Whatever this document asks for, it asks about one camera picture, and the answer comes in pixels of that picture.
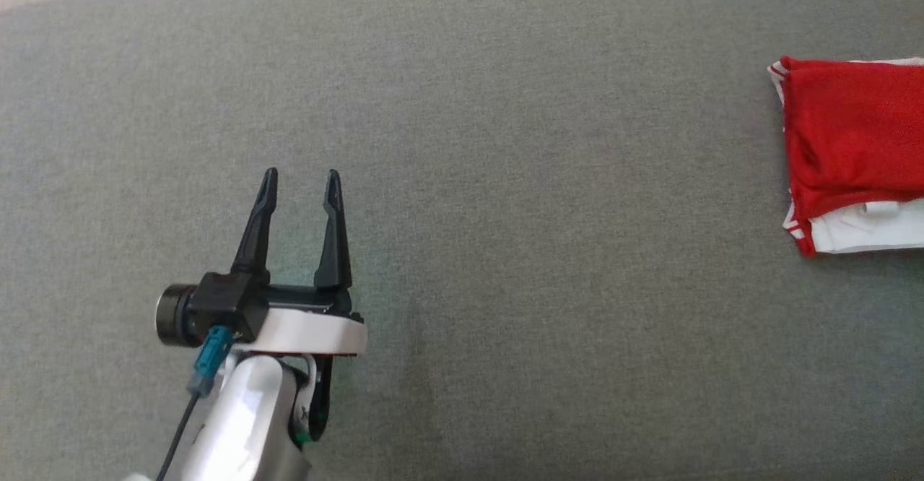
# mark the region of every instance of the robotic arm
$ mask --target robotic arm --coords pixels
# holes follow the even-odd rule
[[[224,358],[218,399],[181,479],[304,481],[310,465],[302,448],[320,439],[327,425],[334,357],[366,352],[367,329],[349,296],[340,175],[332,170],[327,179],[327,228],[313,286],[271,284],[266,255],[277,181],[276,169],[268,169],[230,271],[206,273],[197,285],[171,285],[158,300],[161,342],[204,348],[187,388],[191,404],[158,480]],[[304,359],[305,371],[283,363],[286,356]]]

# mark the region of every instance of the gray tablecloth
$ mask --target gray tablecloth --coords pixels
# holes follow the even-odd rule
[[[764,68],[922,46],[924,0],[3,14],[0,477],[156,472],[195,352],[153,303],[227,269],[270,165],[287,283],[340,170],[370,328],[319,479],[910,477],[922,255],[800,257]]]

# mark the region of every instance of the folded shirt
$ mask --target folded shirt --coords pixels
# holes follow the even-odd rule
[[[924,246],[924,59],[768,67],[803,254]]]

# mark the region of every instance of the black cable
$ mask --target black cable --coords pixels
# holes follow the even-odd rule
[[[161,472],[157,475],[156,481],[164,481],[164,477],[166,477],[167,471],[170,469],[170,462],[173,460],[174,454],[176,454],[176,447],[179,446],[179,438],[183,437],[183,429],[186,428],[186,424],[189,421],[189,415],[192,415],[192,409],[196,406],[196,402],[198,401],[198,392],[194,393],[194,395],[189,398],[189,405],[186,406],[186,410],[183,412],[183,418],[180,419],[179,425],[176,425],[174,441],[170,443],[170,448],[167,451],[167,457],[164,458],[164,465],[162,465]]]

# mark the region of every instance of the camera lens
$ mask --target camera lens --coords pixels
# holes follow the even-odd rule
[[[157,301],[154,326],[157,336],[167,346],[196,348],[199,339],[189,316],[189,300],[196,291],[192,284],[171,284]]]

